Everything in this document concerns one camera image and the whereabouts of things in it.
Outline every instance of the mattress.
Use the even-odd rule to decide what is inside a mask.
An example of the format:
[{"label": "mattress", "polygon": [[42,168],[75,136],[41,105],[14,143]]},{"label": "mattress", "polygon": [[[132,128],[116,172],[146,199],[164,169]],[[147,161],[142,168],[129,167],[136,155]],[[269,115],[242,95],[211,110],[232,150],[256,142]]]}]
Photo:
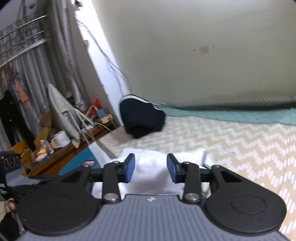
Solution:
[{"label": "mattress", "polygon": [[205,148],[222,165],[280,195],[287,216],[280,231],[296,240],[296,127],[236,123],[195,116],[166,117],[161,132],[134,139],[120,127],[100,141],[115,155],[125,148],[162,153]]},{"label": "mattress", "polygon": [[154,104],[170,116],[196,116],[218,121],[233,121],[252,124],[296,125],[296,109],[280,110],[185,110],[171,106]]}]

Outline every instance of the black clothing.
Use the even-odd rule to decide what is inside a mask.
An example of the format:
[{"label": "black clothing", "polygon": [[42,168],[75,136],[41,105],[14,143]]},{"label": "black clothing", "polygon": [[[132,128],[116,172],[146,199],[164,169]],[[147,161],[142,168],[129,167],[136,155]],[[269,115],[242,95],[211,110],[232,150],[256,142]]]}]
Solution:
[{"label": "black clothing", "polygon": [[0,119],[11,146],[16,144],[13,129],[17,128],[32,151],[36,150],[34,136],[28,129],[22,114],[19,112],[10,91],[6,91],[0,100]]},{"label": "black clothing", "polygon": [[125,96],[119,108],[126,133],[134,138],[161,131],[165,124],[165,113],[138,96]]},{"label": "black clothing", "polygon": [[0,222],[0,233],[2,233],[8,241],[14,241],[20,236],[18,224],[13,219],[11,213],[5,214]]}]

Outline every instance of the teal bed sheet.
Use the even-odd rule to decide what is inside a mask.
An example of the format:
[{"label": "teal bed sheet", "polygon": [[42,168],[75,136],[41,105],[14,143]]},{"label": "teal bed sheet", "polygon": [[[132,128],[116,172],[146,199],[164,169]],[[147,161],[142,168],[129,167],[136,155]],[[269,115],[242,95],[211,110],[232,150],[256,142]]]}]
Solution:
[{"label": "teal bed sheet", "polygon": [[171,116],[196,116],[204,119],[253,124],[280,123],[284,125],[296,125],[296,109],[266,111],[182,110],[159,104],[154,104],[154,106]]}]

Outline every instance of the clutter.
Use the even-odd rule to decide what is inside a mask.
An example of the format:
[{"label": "clutter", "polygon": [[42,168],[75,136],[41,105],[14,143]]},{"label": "clutter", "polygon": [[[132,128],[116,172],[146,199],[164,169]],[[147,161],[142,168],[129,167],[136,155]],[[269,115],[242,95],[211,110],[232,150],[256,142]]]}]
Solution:
[{"label": "clutter", "polygon": [[56,133],[52,139],[52,142],[56,147],[64,148],[71,143],[69,137],[65,131],[60,131]]},{"label": "clutter", "polygon": [[98,109],[101,109],[102,108],[101,103],[100,103],[100,101],[97,98],[94,98],[93,105],[95,107],[97,107]]},{"label": "clutter", "polygon": [[81,111],[81,112],[84,112],[86,111],[86,107],[85,107],[85,102],[84,101],[80,101],[76,107]]},{"label": "clutter", "polygon": [[40,156],[38,156],[36,159],[35,159],[35,162],[40,162],[40,161],[42,161],[44,158],[46,158],[47,157],[47,153],[45,153],[45,154],[42,154],[42,155],[40,155]]},{"label": "clutter", "polygon": [[56,140],[52,140],[50,142],[50,145],[51,147],[54,149],[54,150],[57,150],[57,149],[60,149],[61,147],[58,145],[58,143],[56,142]]},{"label": "clutter", "polygon": [[47,154],[47,149],[43,148],[39,152],[36,153],[36,156],[39,157],[41,155]]},{"label": "clutter", "polygon": [[66,100],[72,105],[75,106],[75,99],[72,91],[66,92]]},{"label": "clutter", "polygon": [[96,116],[96,109],[94,106],[91,106],[87,112],[84,112],[84,115],[89,118],[94,118]]},{"label": "clutter", "polygon": [[108,114],[108,115],[104,116],[103,118],[100,118],[100,122],[102,124],[107,124],[109,121],[111,121],[114,125],[113,117],[111,114]]},{"label": "clutter", "polygon": [[107,114],[103,108],[96,110],[96,115],[101,119],[105,117]]},{"label": "clutter", "polygon": [[74,120],[78,123],[75,108],[65,99],[65,97],[52,84],[48,85],[48,102],[52,114],[53,125],[60,130],[65,130],[68,137],[75,147],[79,147],[80,134],[76,129],[73,120],[64,115],[64,112],[71,113]]},{"label": "clutter", "polygon": [[161,131],[165,124],[165,113],[138,96],[124,96],[119,108],[126,133],[134,138]]},{"label": "clutter", "polygon": [[43,149],[45,148],[48,153],[50,154],[54,153],[54,150],[52,149],[51,145],[47,140],[40,140],[40,143],[41,143],[41,148]]},{"label": "clutter", "polygon": [[52,127],[52,115],[50,111],[46,112],[40,117],[39,124],[43,126],[42,130],[39,132],[38,136],[34,140],[34,145],[37,149],[41,147],[41,140],[46,140],[49,136]]}]

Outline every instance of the zigzag patterned sheet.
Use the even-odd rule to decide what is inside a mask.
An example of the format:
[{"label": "zigzag patterned sheet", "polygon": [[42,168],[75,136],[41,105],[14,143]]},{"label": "zigzag patterned sheet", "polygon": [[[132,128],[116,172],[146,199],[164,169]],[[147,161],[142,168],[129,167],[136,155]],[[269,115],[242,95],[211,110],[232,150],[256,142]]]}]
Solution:
[{"label": "zigzag patterned sheet", "polygon": [[296,127],[168,116],[161,132],[133,139],[120,127],[100,141],[116,155],[125,148],[162,153],[205,148],[216,163],[285,200],[288,211],[280,231],[296,240]]}]

